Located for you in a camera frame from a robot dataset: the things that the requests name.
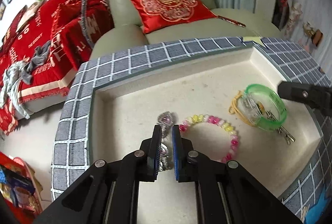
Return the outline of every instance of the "green leather sofa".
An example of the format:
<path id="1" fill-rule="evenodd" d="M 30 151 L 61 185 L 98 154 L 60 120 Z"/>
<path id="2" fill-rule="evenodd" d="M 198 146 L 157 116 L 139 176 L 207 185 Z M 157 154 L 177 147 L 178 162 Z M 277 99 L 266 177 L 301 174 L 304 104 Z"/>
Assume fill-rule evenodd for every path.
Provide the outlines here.
<path id="1" fill-rule="evenodd" d="M 115 28 L 98 40 L 92 51 L 91 59 L 136 46 L 179 39 L 221 36 L 281 36 L 280 31 L 259 14 L 238 9 L 217 9 L 215 0 L 201 0 L 201 2 L 216 15 L 244 23 L 246 28 L 213 18 L 173 25 L 144 35 L 141 29 L 142 21 L 130 0 L 109 1 Z"/>

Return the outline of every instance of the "embroidered pattern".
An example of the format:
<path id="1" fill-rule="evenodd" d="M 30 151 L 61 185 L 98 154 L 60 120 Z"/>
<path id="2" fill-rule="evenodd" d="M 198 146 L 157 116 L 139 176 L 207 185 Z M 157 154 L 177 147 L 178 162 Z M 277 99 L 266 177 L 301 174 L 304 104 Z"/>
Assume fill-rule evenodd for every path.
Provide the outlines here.
<path id="1" fill-rule="evenodd" d="M 148 15 L 160 15 L 170 22 L 190 19 L 198 5 L 197 0 L 140 0 L 140 3 Z"/>

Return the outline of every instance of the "red pillow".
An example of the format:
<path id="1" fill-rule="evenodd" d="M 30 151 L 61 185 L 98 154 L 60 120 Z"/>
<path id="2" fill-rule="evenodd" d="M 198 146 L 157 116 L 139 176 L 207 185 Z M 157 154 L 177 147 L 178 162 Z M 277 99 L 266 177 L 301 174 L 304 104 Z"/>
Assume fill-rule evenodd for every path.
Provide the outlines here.
<path id="1" fill-rule="evenodd" d="M 11 42 L 14 40 L 14 38 L 16 37 L 17 33 L 17 26 L 20 22 L 20 20 L 22 19 L 22 16 L 24 15 L 24 13 L 27 11 L 28 6 L 25 5 L 16 15 L 16 17 L 13 19 L 11 25 L 9 26 L 7 33 L 5 34 L 5 36 L 2 38 L 2 43 L 4 45 L 4 47 L 8 47 L 8 45 L 11 44 Z"/>
<path id="2" fill-rule="evenodd" d="M 81 2 L 75 4 L 59 4 L 53 19 L 51 36 L 81 15 Z"/>
<path id="3" fill-rule="evenodd" d="M 216 18 L 200 0 L 131 0 L 141 16 L 145 34 L 181 23 Z"/>

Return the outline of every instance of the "white floor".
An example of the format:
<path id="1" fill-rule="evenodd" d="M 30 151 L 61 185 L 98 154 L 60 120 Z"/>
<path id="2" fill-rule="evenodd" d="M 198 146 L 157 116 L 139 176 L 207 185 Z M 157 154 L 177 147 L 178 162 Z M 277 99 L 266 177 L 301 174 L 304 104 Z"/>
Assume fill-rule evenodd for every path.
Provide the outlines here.
<path id="1" fill-rule="evenodd" d="M 41 192 L 41 199 L 46 201 L 44 205 L 51 201 L 50 165 L 62 107 L 60 103 L 33 114 L 29 120 L 20 120 L 20 126 L 5 138 L 0 148 L 6 155 L 22 158 L 35 170 L 44 188 Z"/>

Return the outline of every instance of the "red blanket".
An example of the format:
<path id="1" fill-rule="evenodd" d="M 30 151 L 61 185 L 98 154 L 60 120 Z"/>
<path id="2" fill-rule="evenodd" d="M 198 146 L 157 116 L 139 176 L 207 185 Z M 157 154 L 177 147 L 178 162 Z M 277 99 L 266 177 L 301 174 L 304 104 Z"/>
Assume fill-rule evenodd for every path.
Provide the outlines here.
<path id="1" fill-rule="evenodd" d="M 32 72 L 32 83 L 19 85 L 21 103 L 55 94 L 66 95 L 81 63 L 89 60 L 87 44 L 80 21 L 81 0 L 49 0 L 28 25 L 0 54 L 0 73 L 12 63 L 31 58 L 37 46 L 51 40 L 46 63 Z M 94 43 L 113 27 L 105 0 L 88 0 L 87 29 Z M 9 134 L 17 126 L 15 109 L 8 99 L 0 109 L 0 128 Z"/>

